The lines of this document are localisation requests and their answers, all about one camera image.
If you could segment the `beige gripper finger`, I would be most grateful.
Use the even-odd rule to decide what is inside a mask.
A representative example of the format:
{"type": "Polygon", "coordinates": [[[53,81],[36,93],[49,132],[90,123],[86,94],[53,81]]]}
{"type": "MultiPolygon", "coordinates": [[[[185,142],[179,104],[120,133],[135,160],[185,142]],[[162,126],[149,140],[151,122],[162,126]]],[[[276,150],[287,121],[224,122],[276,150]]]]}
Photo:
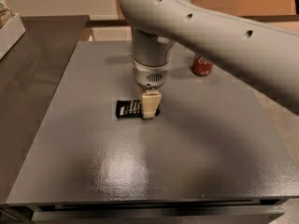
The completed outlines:
{"type": "Polygon", "coordinates": [[[153,119],[156,110],[161,102],[162,95],[156,89],[150,90],[140,90],[140,101],[141,101],[141,109],[142,116],[144,119],[153,119]]]}

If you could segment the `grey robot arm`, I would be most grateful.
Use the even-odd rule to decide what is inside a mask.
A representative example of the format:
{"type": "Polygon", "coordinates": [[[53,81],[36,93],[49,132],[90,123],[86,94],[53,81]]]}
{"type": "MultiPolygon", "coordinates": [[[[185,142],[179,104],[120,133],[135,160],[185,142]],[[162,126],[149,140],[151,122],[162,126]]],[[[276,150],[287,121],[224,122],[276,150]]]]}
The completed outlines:
{"type": "Polygon", "coordinates": [[[174,43],[296,114],[299,111],[299,34],[197,7],[190,0],[120,0],[132,27],[133,74],[144,90],[165,83],[174,43]]]}

